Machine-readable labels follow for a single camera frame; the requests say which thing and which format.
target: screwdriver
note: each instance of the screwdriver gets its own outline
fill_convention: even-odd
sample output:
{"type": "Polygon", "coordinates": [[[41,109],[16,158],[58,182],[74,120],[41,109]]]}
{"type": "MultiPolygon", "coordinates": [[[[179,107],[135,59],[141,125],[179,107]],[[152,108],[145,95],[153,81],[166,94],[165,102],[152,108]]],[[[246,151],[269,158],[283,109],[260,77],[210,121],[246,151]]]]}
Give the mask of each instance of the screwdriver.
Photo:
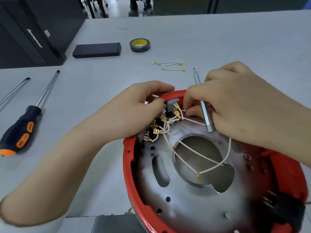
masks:
{"type": "Polygon", "coordinates": [[[2,156],[16,155],[27,144],[29,138],[32,136],[37,117],[42,112],[39,105],[48,93],[49,88],[54,79],[57,78],[59,72],[59,70],[56,71],[36,105],[29,105],[26,112],[4,133],[0,140],[0,154],[2,156]]]}
{"type": "MultiPolygon", "coordinates": [[[[199,74],[197,71],[193,68],[193,76],[196,84],[201,84],[199,74]]],[[[204,115],[204,120],[206,123],[206,127],[209,133],[212,133],[215,131],[213,120],[211,117],[211,113],[208,111],[208,106],[205,105],[205,101],[200,101],[202,112],[204,115]]]]}
{"type": "Polygon", "coordinates": [[[10,96],[16,92],[24,83],[28,82],[30,80],[30,78],[25,78],[20,84],[18,84],[17,87],[15,87],[9,94],[6,95],[5,98],[3,98],[1,101],[0,101],[0,105],[2,105],[3,102],[5,102],[8,98],[10,98],[10,96]]]}

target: lenovo logo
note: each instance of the lenovo logo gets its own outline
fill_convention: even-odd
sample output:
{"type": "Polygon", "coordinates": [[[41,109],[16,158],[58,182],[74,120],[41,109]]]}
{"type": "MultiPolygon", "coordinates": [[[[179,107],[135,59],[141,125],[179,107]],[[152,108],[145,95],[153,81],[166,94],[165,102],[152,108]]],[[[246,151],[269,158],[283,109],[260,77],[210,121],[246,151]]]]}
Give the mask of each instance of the lenovo logo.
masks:
{"type": "Polygon", "coordinates": [[[32,34],[32,32],[31,32],[31,30],[30,29],[27,29],[27,31],[30,33],[30,35],[34,38],[34,40],[36,41],[36,43],[41,47],[41,48],[43,48],[42,46],[41,46],[41,44],[39,43],[39,41],[36,39],[36,37],[32,34]]]}

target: hand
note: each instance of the hand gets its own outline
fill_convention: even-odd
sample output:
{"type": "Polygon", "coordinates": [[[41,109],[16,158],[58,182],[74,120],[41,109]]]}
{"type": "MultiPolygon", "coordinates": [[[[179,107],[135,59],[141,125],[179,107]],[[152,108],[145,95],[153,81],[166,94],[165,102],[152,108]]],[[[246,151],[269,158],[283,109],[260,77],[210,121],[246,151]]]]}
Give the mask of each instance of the hand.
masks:
{"type": "Polygon", "coordinates": [[[203,117],[194,100],[210,102],[212,118],[218,132],[233,139],[274,150],[284,147],[298,121],[304,121],[309,109],[286,96],[254,74],[241,62],[211,70],[201,85],[187,89],[184,97],[186,114],[203,117]]]}
{"type": "Polygon", "coordinates": [[[83,121],[83,129],[90,128],[95,139],[102,144],[135,135],[164,108],[164,100],[153,95],[159,96],[174,89],[174,86],[159,81],[133,84],[83,121]]]}

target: floor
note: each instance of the floor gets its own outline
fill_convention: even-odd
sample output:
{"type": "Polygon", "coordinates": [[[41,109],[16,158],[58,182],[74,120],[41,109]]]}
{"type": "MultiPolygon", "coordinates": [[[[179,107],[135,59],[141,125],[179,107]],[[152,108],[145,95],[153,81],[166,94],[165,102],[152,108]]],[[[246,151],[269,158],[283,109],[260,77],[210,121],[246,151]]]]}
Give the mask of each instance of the floor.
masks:
{"type": "MultiPolygon", "coordinates": [[[[130,0],[105,0],[108,3],[108,7],[104,6],[106,14],[109,15],[109,18],[126,18],[128,17],[128,12],[130,11],[130,0]]],[[[99,13],[99,6],[97,2],[94,2],[95,8],[94,9],[93,3],[93,12],[95,15],[95,18],[102,18],[99,13]]],[[[138,12],[139,12],[139,17],[144,17],[144,16],[150,16],[144,11],[144,3],[142,1],[137,1],[138,5],[138,12]]],[[[92,16],[90,14],[90,10],[87,6],[87,4],[84,4],[85,10],[87,11],[89,18],[91,19],[92,16]]]]}

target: oval slot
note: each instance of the oval slot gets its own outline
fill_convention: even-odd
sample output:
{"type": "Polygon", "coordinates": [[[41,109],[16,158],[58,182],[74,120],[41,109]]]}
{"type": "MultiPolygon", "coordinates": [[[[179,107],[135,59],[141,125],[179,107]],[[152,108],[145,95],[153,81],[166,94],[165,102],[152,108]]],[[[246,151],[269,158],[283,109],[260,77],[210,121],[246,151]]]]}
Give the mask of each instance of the oval slot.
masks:
{"type": "Polygon", "coordinates": [[[161,156],[157,155],[153,157],[152,168],[159,186],[167,187],[169,185],[169,175],[167,175],[161,156]]]}

